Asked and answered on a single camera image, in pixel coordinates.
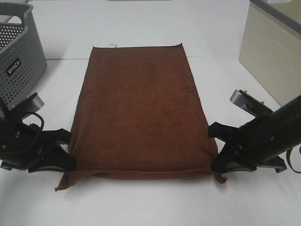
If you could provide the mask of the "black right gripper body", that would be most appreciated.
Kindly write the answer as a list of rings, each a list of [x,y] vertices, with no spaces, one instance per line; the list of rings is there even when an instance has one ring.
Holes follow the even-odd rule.
[[[286,164],[279,155],[286,151],[286,117],[272,113],[257,117],[235,129],[238,150],[233,171],[253,172],[258,167],[280,173]]]

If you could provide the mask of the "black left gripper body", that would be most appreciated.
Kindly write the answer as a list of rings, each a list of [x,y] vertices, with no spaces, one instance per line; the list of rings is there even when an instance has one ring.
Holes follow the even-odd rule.
[[[40,145],[44,120],[40,115],[40,126],[32,123],[0,119],[0,167],[5,170],[28,170],[47,154],[46,147]]]

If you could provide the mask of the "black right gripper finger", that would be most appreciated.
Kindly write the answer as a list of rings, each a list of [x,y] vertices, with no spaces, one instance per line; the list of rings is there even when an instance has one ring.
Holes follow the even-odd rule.
[[[246,160],[229,144],[225,144],[220,153],[211,162],[211,170],[214,172],[253,172],[257,167]]]
[[[208,127],[208,136],[217,138],[227,144],[238,141],[238,128],[214,122]]]

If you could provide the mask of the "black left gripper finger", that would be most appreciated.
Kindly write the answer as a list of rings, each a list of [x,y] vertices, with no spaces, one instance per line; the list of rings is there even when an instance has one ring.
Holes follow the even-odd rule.
[[[54,147],[68,145],[71,140],[71,132],[65,129],[42,131],[40,145],[43,147]]]
[[[66,172],[73,171],[76,167],[76,160],[71,157],[60,145],[55,146],[44,155],[37,163],[29,169],[29,173],[40,171]]]

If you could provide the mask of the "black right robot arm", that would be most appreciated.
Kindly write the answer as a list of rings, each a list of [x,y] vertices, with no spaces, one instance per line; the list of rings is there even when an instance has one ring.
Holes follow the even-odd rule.
[[[301,98],[296,97],[269,115],[256,117],[239,128],[213,123],[209,137],[222,140],[225,145],[211,162],[211,170],[218,173],[253,172],[258,167],[286,170],[279,155],[301,143]]]

